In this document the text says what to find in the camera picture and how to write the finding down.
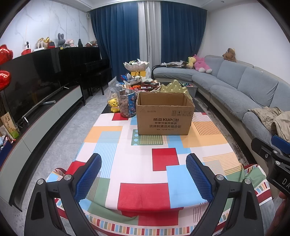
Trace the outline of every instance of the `cardboard box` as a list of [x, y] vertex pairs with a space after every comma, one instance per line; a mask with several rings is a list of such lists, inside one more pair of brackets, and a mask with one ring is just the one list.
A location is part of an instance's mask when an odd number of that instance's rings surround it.
[[139, 93], [136, 102], [138, 134], [187, 135], [194, 108], [183, 93]]

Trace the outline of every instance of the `white sheer curtain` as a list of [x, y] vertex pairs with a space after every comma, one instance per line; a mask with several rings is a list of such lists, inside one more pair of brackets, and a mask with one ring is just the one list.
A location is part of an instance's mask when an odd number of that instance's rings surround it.
[[161, 9], [159, 1], [138, 2], [140, 60], [150, 69], [161, 64]]

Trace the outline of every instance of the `blue curtain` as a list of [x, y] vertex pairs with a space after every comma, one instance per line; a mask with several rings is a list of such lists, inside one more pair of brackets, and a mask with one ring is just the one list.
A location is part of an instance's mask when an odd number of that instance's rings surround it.
[[123, 63], [140, 58], [138, 4], [117, 3], [90, 11], [92, 27], [103, 59], [110, 60], [112, 76], [128, 73]]
[[161, 1], [161, 62], [187, 61], [198, 53], [206, 24], [206, 10]]

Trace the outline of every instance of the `human hand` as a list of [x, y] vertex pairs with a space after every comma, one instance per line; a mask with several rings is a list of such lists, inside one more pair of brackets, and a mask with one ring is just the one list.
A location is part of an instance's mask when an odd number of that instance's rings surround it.
[[281, 220], [285, 214], [287, 196], [284, 193], [280, 192], [279, 198], [284, 199], [284, 201], [278, 207], [276, 214], [274, 216], [274, 219], [273, 219], [269, 229], [267, 230], [266, 236], [271, 236], [273, 234], [273, 232], [275, 231], [275, 229], [277, 228], [277, 226], [279, 225], [279, 223], [281, 222]]

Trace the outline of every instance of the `sectional couch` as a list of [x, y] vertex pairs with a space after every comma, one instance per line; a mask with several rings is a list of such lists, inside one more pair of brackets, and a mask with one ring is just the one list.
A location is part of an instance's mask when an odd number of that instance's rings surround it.
[[205, 57], [205, 62], [213, 70], [211, 74], [194, 69], [160, 67], [153, 70], [153, 75], [159, 82], [177, 79], [197, 85], [198, 91], [231, 124], [257, 163], [268, 173], [266, 162], [252, 151], [251, 141], [254, 137], [259, 137], [272, 145], [272, 134], [248, 109], [277, 106], [283, 111], [289, 111], [290, 85], [245, 62], [234, 63], [211, 55]]

